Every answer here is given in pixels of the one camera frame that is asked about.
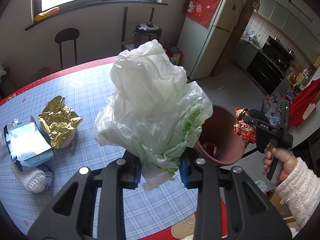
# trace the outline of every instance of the green printed plastic bag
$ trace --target green printed plastic bag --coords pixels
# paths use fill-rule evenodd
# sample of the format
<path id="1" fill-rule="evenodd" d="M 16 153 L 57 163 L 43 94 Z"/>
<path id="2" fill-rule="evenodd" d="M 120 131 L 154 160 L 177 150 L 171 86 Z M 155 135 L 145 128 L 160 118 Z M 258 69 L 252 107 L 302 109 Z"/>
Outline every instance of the green printed plastic bag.
<path id="1" fill-rule="evenodd" d="M 94 139 L 139 157 L 146 190 L 174 180 L 179 157 L 212 115 L 209 98 L 156 40 L 121 52 L 110 76 L 116 89 L 97 115 Z"/>

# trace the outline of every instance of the refrigerator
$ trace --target refrigerator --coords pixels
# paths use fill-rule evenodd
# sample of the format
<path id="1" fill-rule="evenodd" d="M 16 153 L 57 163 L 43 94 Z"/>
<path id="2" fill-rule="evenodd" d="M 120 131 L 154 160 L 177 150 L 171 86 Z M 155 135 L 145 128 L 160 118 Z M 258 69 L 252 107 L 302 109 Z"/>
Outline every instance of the refrigerator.
<path id="1" fill-rule="evenodd" d="M 177 47 L 179 65 L 190 80 L 209 76 L 225 47 L 242 10 L 242 0 L 220 0 L 210 22 L 203 26 L 186 17 Z"/>

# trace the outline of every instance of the brown trash bin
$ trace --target brown trash bin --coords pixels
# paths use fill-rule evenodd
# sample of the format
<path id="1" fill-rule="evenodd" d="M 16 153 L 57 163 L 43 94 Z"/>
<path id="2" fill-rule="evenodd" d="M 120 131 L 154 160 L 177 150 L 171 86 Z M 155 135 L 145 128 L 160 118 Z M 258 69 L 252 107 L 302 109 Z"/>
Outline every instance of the brown trash bin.
<path id="1" fill-rule="evenodd" d="M 236 123 L 236 115 L 228 109 L 213 106 L 213 114 L 204 121 L 202 133 L 194 148 L 199 155 L 214 162 L 218 166 L 228 166 L 241 159 L 245 150 L 242 138 L 233 133 L 233 125 Z M 213 142 L 218 146 L 218 156 L 210 156 L 202 147 L 205 142 Z"/>

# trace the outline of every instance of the window sill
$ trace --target window sill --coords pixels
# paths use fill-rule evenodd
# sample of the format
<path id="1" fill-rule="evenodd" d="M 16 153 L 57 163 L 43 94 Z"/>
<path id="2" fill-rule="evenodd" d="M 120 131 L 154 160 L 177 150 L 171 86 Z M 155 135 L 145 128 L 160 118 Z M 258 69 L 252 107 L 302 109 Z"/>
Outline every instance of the window sill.
<path id="1" fill-rule="evenodd" d="M 44 22 L 48 19 L 51 19 L 53 17 L 56 17 L 58 15 L 61 15 L 61 14 L 64 14 L 64 13 L 68 13 L 68 12 L 71 12 L 71 11 L 74 11 L 74 10 L 78 10 L 78 9 L 82 9 L 82 8 L 87 8 L 87 7 L 91 7 L 91 6 L 97 6 L 97 5 L 104 5 L 104 4 L 112 4 L 112 3 L 148 3 L 148 4 L 158 4 L 158 5 L 165 5 L 167 6 L 168 4 L 167 3 L 162 3 L 162 2 L 152 2 L 152 1 L 131 1 L 131 0 L 128 0 L 128 1 L 100 1 L 100 2 L 94 2 L 94 3 L 87 3 L 87 4 L 84 4 L 84 5 L 81 5 L 81 6 L 77 6 L 77 7 L 73 7 L 73 8 L 70 8 L 70 9 L 67 9 L 67 10 L 64 10 L 64 11 L 59 11 L 58 13 L 54 14 L 54 15 L 51 15 L 41 21 L 38 21 L 38 22 L 34 22 L 32 25 L 28 26 L 27 28 L 25 28 L 25 31 L 31 29 L 32 27 L 38 25 L 39 23 L 41 22 Z"/>

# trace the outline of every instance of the hand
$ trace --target hand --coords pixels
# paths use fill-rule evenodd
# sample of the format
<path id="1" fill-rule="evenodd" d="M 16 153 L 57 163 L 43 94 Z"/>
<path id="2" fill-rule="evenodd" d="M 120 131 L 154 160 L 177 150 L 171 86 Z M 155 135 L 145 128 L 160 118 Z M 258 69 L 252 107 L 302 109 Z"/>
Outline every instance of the hand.
<path id="1" fill-rule="evenodd" d="M 298 164 L 298 160 L 293 155 L 293 152 L 286 149 L 281 148 L 273 148 L 272 153 L 270 152 L 270 143 L 267 146 L 267 149 L 265 149 L 265 155 L 266 158 L 264 160 L 264 170 L 267 171 L 269 166 L 272 163 L 273 156 L 275 156 L 278 160 L 283 162 L 283 169 L 280 173 L 279 180 L 283 182 L 289 174 L 294 170 L 294 168 Z"/>

